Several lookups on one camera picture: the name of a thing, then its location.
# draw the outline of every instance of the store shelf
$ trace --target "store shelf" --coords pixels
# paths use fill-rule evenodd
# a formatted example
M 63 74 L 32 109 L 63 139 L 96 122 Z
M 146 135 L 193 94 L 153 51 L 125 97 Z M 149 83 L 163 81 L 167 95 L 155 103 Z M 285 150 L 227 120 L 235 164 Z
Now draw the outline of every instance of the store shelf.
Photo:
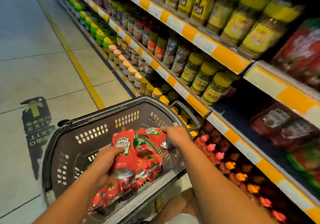
M 320 223 L 320 201 L 317 194 L 295 171 L 284 153 L 257 135 L 249 121 L 236 108 L 237 102 L 224 99 L 214 105 L 207 120 L 255 164 L 314 222 Z
M 79 23 L 79 21 L 77 20 L 77 18 L 72 14 L 72 12 L 70 12 L 70 10 L 68 9 L 68 7 L 66 6 L 66 4 L 64 3 L 63 0 L 58 0 L 61 5 L 66 9 L 67 13 L 70 15 L 70 17 L 73 19 L 73 21 L 77 24 L 78 28 L 86 35 L 86 37 L 90 40 L 90 42 L 93 44 L 93 46 L 96 48 L 96 50 L 99 52 L 99 54 L 105 58 L 105 60 L 110 64 L 110 66 L 114 69 L 114 71 L 118 74 L 118 76 L 120 77 L 120 79 L 126 84 L 126 86 L 129 88 L 129 90 L 131 92 L 133 92 L 133 94 L 138 97 L 141 96 L 140 92 L 135 88 L 135 86 L 128 80 L 128 78 L 123 74 L 123 72 L 120 70 L 120 68 L 114 64 L 114 62 L 112 60 L 110 60 L 108 58 L 108 55 L 104 52 L 104 50 L 97 44 L 97 42 L 93 39 L 93 37 L 91 36 L 91 34 L 81 25 L 81 23 Z M 103 16 L 104 19 L 106 19 L 106 21 L 108 21 L 109 16 Z
M 168 27 L 172 28 L 185 39 L 193 43 L 202 51 L 211 55 L 214 59 L 225 65 L 227 68 L 240 74 L 250 64 L 248 60 L 233 50 L 227 48 L 219 42 L 218 37 L 195 28 L 188 19 L 179 17 L 178 13 L 166 7 L 165 4 L 157 0 L 131 0 L 139 7 L 143 8 Z
M 92 0 L 84 0 L 91 8 L 99 13 L 104 19 L 109 15 L 107 12 L 96 5 Z M 158 74 L 172 86 L 202 117 L 209 113 L 209 107 L 205 106 L 194 94 L 191 93 L 189 88 L 185 88 L 181 83 L 178 82 L 178 78 L 173 76 L 171 72 L 162 65 L 150 52 L 140 44 L 136 39 L 124 30 L 112 17 L 109 18 L 109 26 L 113 28 L 130 46 L 138 52 L 151 66 L 158 72 Z
M 244 78 L 320 128 L 320 93 L 314 89 L 263 61 L 254 63 Z

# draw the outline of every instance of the yellow floor line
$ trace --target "yellow floor line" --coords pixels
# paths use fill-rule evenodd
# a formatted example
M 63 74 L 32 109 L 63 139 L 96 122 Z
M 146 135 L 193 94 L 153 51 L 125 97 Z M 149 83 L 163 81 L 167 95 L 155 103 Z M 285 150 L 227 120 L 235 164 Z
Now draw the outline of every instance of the yellow floor line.
M 75 67 L 75 69 L 77 70 L 80 78 L 82 79 L 83 83 L 85 84 L 89 94 L 91 95 L 92 99 L 94 100 L 94 103 L 97 105 L 98 109 L 105 108 L 105 106 L 104 106 L 101 98 L 99 97 L 97 91 L 94 89 L 94 87 L 93 87 L 91 81 L 89 80 L 87 74 L 85 73 L 85 71 L 81 67 L 81 65 L 80 65 L 79 61 L 77 60 L 74 52 L 70 49 L 70 47 L 67 44 L 66 40 L 62 36 L 59 28 L 57 27 L 57 25 L 52 20 L 49 12 L 45 9 L 44 5 L 42 4 L 42 2 L 40 0 L 37 0 L 37 1 L 39 3 L 39 6 L 42 9 L 44 15 L 46 16 L 47 20 L 49 21 L 52 29 L 54 30 L 54 32 L 56 33 L 58 39 L 60 40 L 63 48 L 65 49 L 66 53 L 68 54 L 73 66 Z

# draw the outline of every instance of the shopping cart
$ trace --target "shopping cart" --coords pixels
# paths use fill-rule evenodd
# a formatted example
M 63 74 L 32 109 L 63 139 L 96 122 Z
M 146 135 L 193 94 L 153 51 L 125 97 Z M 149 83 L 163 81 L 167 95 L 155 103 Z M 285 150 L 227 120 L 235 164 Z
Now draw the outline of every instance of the shopping cart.
M 195 116 L 179 101 L 171 106 L 186 111 L 200 128 Z M 123 129 L 185 126 L 170 107 L 149 96 L 141 96 L 106 109 L 76 118 L 63 120 L 51 134 L 42 157 L 40 179 L 43 198 L 50 205 L 87 169 L 99 150 L 112 144 L 112 135 Z M 125 223 L 166 188 L 185 174 L 184 163 L 175 148 L 165 150 L 153 146 L 163 158 L 162 172 L 153 182 L 147 182 L 130 194 L 115 201 L 104 210 L 92 212 L 86 223 Z

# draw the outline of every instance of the price tag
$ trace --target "price tag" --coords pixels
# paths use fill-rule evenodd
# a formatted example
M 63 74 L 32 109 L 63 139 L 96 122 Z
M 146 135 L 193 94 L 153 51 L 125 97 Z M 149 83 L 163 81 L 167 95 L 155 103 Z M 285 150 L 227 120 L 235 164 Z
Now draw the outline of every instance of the price tag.
M 115 64 L 114 64 L 114 62 L 113 62 L 111 59 L 108 59 L 108 63 L 109 63 L 109 65 L 111 65 L 111 67 L 114 69 Z
M 160 20 L 160 16 L 162 14 L 162 8 L 158 7 L 157 5 L 150 3 L 148 12 L 153 15 L 155 18 Z
M 143 51 L 141 56 L 151 65 L 152 58 L 146 52 Z
M 167 20 L 167 25 L 172 28 L 174 31 L 178 32 L 179 34 L 182 33 L 182 29 L 184 28 L 184 23 L 179 19 L 169 16 Z
M 169 74 L 161 66 L 158 67 L 157 72 L 160 76 L 162 76 L 163 79 L 166 81 L 168 80 Z
M 130 46 L 133 48 L 135 52 L 138 52 L 139 45 L 135 41 L 131 40 Z
M 225 126 L 213 113 L 210 113 L 207 120 L 212 124 L 221 134 L 225 135 L 229 128 Z
M 177 93 L 179 93 L 184 99 L 187 99 L 187 97 L 190 95 L 190 93 L 183 88 L 179 83 L 176 82 L 174 85 L 174 90 L 176 90 Z
M 109 26 L 115 31 L 116 30 L 116 23 L 109 19 Z
M 246 143 L 242 140 L 238 140 L 235 144 L 235 147 L 238 148 L 243 155 L 245 155 L 254 165 L 261 161 L 261 157 L 254 152 Z
M 121 28 L 118 29 L 118 34 L 120 35 L 120 37 L 125 39 L 126 33 Z
M 287 180 L 280 180 L 277 184 L 279 189 L 286 194 L 302 210 L 314 208 L 313 204 L 300 194 Z
M 202 49 L 207 54 L 211 55 L 212 52 L 217 48 L 218 44 L 210 41 L 206 37 L 202 36 L 200 33 L 197 33 L 192 40 L 193 44 L 198 46 L 200 49 Z

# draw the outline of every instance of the arrow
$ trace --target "arrow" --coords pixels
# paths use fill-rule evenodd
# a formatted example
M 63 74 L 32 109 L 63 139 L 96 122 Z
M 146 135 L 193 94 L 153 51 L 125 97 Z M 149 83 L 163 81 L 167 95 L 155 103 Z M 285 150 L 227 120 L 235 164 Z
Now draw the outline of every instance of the arrow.
M 40 115 L 38 107 L 43 107 L 42 102 L 31 100 L 28 103 L 28 108 L 25 110 L 25 112 L 28 112 L 31 109 L 33 117 L 38 117 Z

